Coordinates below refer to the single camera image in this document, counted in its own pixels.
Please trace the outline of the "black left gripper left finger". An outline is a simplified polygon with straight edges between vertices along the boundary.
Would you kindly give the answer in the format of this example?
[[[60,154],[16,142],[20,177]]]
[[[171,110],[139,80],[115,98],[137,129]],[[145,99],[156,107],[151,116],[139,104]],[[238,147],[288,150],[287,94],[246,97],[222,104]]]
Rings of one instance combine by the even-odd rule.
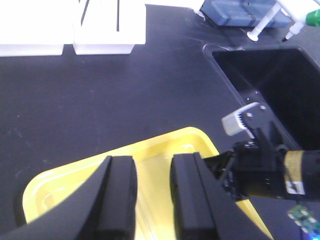
[[[137,169],[132,156],[107,156],[70,196],[2,240],[133,240]]]

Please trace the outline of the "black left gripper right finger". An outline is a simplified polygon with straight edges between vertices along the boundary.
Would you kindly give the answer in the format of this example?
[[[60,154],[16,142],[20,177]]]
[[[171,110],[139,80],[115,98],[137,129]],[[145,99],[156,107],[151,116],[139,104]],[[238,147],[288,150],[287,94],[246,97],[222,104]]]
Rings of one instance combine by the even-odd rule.
[[[178,240],[269,239],[224,191],[198,152],[173,156],[170,191]]]

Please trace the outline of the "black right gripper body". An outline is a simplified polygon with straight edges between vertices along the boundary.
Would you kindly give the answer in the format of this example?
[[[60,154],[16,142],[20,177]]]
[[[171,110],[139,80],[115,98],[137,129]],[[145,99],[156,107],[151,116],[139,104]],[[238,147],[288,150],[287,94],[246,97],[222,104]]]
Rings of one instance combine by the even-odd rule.
[[[287,145],[277,125],[249,127],[251,140],[238,141],[228,151],[204,158],[204,163],[235,200],[247,197],[288,198],[284,158]]]

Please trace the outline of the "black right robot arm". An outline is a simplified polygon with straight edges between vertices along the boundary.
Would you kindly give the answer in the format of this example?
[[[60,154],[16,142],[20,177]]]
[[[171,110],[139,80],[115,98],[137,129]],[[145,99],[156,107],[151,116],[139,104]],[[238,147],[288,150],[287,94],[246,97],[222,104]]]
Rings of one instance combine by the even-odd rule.
[[[293,150],[270,121],[248,124],[251,140],[236,142],[216,156],[204,158],[213,176],[235,199],[263,197],[319,201],[319,150]]]

